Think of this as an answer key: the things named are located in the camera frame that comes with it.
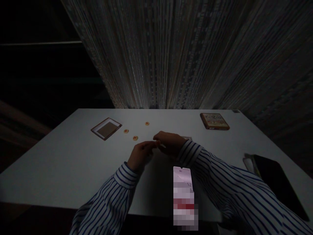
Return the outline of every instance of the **phone screen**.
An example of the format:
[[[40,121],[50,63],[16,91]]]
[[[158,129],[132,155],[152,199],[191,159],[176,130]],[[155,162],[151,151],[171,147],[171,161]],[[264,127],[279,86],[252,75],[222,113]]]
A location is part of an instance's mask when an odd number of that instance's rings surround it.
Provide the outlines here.
[[[191,171],[178,166],[173,167],[173,225],[179,230],[198,230]]]

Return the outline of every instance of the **small card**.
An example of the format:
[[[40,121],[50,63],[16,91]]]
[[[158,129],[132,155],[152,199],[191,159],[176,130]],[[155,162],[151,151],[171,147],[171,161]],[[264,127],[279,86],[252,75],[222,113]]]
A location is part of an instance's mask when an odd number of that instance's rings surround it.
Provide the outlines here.
[[[189,136],[182,136],[184,139],[188,139],[188,140],[191,140],[192,141],[192,138],[189,137]]]
[[[114,134],[122,124],[114,121],[111,118],[105,119],[103,122],[96,125],[91,131],[103,140],[107,140],[112,134]]]

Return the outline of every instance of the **shirt sleeve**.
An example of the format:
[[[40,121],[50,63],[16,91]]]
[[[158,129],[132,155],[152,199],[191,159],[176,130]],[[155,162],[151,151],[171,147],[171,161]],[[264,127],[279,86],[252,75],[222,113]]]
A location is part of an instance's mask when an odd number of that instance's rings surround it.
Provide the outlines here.
[[[191,169],[204,192],[227,219],[247,234],[313,234],[308,224],[276,198],[261,178],[228,165],[188,140],[178,160]]]
[[[70,235],[119,234],[139,175],[124,162],[76,212]]]

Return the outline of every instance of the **tabletop surface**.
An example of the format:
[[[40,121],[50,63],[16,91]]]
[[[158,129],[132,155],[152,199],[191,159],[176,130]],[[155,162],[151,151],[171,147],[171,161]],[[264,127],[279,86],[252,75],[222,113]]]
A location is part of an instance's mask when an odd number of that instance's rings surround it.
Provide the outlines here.
[[[205,129],[200,113],[220,113],[230,129]],[[108,117],[122,127],[104,141],[91,129]],[[152,140],[160,130],[190,136],[243,169],[245,153],[279,162],[313,225],[313,180],[247,117],[231,110],[78,109],[0,174],[0,201],[77,209],[128,160],[135,144]],[[137,185],[130,214],[170,214],[172,167],[170,159],[156,149]],[[219,211],[193,183],[200,218],[221,221]]]

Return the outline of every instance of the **gray curtain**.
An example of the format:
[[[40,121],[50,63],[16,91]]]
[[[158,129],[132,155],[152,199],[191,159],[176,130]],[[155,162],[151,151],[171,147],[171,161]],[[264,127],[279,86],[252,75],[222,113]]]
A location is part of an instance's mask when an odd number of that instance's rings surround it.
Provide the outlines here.
[[[116,108],[240,109],[273,140],[309,125],[312,1],[63,4]]]

